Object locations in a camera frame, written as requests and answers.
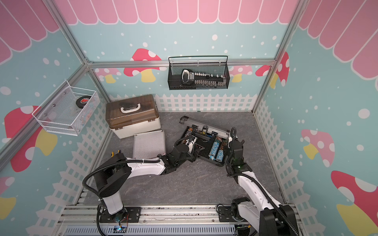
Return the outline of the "black plastic poker case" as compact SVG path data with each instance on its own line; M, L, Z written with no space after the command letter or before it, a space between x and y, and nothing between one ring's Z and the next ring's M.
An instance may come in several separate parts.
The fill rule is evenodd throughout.
M188 116L182 116L180 118L180 124L186 126L186 129L181 138L187 136L195 136L197 138L194 152L196 159L203 159L219 167L225 165L225 161L228 158L228 142L230 130L205 124ZM226 145L226 148L224 149L224 159L222 163L219 163L216 160L209 159L209 152L211 150L213 142L216 139L221 142L220 146L221 144Z

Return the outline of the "silver aluminium poker case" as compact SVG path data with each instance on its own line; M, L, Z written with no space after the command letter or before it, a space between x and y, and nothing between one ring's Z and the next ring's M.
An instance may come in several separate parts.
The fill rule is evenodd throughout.
M153 159L159 154L166 155L165 132L163 130L134 135L134 159Z

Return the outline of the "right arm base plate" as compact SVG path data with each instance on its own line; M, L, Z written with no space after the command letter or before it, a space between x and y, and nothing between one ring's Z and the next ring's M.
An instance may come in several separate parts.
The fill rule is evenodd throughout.
M216 212L220 222L259 223L260 220L257 208L251 204L239 204L237 206L218 204Z

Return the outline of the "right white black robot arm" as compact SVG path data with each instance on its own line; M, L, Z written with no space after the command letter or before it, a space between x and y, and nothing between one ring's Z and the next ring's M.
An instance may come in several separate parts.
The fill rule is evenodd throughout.
M258 181L243 157L244 141L232 128L228 141L227 175L247 193L248 198L233 201L233 218L246 220L260 236L299 236L294 210L276 200Z

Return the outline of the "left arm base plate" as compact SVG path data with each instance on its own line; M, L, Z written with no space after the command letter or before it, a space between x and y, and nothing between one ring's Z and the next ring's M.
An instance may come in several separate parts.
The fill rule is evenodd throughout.
M141 216L141 207L124 207L121 211L111 215L108 210L99 214L100 223L138 223Z

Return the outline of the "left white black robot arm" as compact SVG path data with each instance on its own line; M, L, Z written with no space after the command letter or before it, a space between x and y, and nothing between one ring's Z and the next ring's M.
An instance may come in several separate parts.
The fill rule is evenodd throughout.
M110 215L125 212L120 188L133 177L145 175L167 175L182 164L195 161L197 138L188 136L176 141L172 152L153 159L125 158L122 152L114 154L108 161L84 177L82 185L97 195Z

